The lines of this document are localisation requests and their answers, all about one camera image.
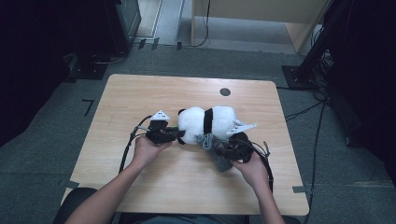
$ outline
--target white stuffed toy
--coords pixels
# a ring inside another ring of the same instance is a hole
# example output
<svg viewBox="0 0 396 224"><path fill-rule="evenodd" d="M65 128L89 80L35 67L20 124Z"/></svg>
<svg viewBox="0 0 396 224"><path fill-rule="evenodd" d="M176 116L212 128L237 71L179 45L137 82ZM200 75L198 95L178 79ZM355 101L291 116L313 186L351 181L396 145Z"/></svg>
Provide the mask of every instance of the white stuffed toy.
<svg viewBox="0 0 396 224"><path fill-rule="evenodd" d="M212 147L213 136L225 142L234 133L242 132L254 126L256 125L246 125L237 119L232 107L218 105L203 110L194 106L179 111L178 129L185 133L177 140L180 144L201 145L210 154L218 169L223 172L233 166L228 160L216 154Z"/></svg>

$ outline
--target person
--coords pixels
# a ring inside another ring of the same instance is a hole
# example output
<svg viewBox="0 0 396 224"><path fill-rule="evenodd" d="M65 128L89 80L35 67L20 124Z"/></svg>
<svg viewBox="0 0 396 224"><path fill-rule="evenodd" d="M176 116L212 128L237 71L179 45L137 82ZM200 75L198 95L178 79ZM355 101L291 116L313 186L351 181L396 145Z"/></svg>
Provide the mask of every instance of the person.
<svg viewBox="0 0 396 224"><path fill-rule="evenodd" d="M134 156L131 163L114 179L97 190L91 197L85 200L66 220L66 223L107 223L122 198L132 186L134 181L145 169L154 161L158 154L171 146L172 143L155 145L146 136L139 136L135 139ZM274 196L268 184L268 173L257 153L253 153L247 163L232 161L233 166L238 169L247 183L253 188L260 206L263 223L284 223L282 216L276 206ZM208 218L196 218L195 223L219 223ZM183 222L183 218L175 222L166 223L191 223L188 220ZM139 223L165 223L164 221L146 220Z"/></svg>

